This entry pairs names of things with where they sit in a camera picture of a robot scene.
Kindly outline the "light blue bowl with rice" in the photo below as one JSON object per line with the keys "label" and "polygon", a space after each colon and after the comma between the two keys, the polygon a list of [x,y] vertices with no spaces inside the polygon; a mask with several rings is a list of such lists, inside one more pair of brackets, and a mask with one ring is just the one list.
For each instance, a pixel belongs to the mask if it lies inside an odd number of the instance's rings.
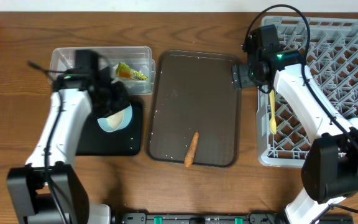
{"label": "light blue bowl with rice", "polygon": [[107,118],[98,118],[98,124],[103,131],[112,133],[126,128],[131,122],[132,115],[132,105],[129,105],[127,108]]}

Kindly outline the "yellow snack wrapper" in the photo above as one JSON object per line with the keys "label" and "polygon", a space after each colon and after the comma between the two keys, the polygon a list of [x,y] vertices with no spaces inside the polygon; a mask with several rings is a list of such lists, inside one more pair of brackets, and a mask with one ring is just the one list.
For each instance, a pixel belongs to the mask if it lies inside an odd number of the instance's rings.
{"label": "yellow snack wrapper", "polygon": [[138,72],[137,70],[132,69],[126,63],[118,63],[113,67],[116,77],[125,78],[128,80],[140,80],[144,81],[147,79],[145,75]]}

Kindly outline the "yellow plastic spoon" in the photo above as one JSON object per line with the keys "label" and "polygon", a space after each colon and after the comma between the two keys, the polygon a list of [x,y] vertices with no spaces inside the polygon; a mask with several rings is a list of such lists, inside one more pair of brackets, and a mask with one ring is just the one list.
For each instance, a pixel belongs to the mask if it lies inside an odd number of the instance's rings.
{"label": "yellow plastic spoon", "polygon": [[274,90],[272,90],[269,93],[269,101],[270,101],[270,109],[271,109],[271,118],[269,121],[270,132],[272,134],[276,134],[277,133],[277,124],[276,124],[276,120],[275,120],[275,91]]}

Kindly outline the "orange carrot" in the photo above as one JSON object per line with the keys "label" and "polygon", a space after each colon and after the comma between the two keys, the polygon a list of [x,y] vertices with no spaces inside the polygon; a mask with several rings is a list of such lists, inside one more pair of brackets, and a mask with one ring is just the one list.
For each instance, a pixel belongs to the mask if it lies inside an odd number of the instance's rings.
{"label": "orange carrot", "polygon": [[190,146],[188,148],[188,152],[186,153],[185,159],[184,159],[184,165],[186,167],[190,167],[193,164],[193,161],[195,159],[196,150],[198,147],[198,141],[199,141],[199,131],[196,131],[193,139],[191,140]]}

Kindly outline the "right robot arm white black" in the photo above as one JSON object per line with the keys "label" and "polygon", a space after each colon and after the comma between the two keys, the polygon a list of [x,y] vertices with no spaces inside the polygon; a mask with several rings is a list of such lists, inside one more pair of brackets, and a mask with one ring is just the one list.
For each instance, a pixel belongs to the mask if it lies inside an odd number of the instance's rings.
{"label": "right robot arm white black", "polygon": [[311,148],[301,169],[303,189],[285,207],[287,223],[317,223],[330,209],[352,213],[341,202],[358,193],[358,126],[339,114],[314,82],[297,50],[254,54],[235,65],[237,90],[268,86],[281,95],[306,131]]}

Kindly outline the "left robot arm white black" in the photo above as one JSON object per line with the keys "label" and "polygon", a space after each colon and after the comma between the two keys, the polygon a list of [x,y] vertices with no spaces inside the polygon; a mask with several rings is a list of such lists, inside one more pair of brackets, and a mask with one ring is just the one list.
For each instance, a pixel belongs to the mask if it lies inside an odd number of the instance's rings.
{"label": "left robot arm white black", "polygon": [[131,107],[124,84],[101,75],[59,75],[42,135],[25,166],[12,168],[7,187],[19,223],[112,223],[112,209],[91,203],[74,171],[91,114],[107,118]]}

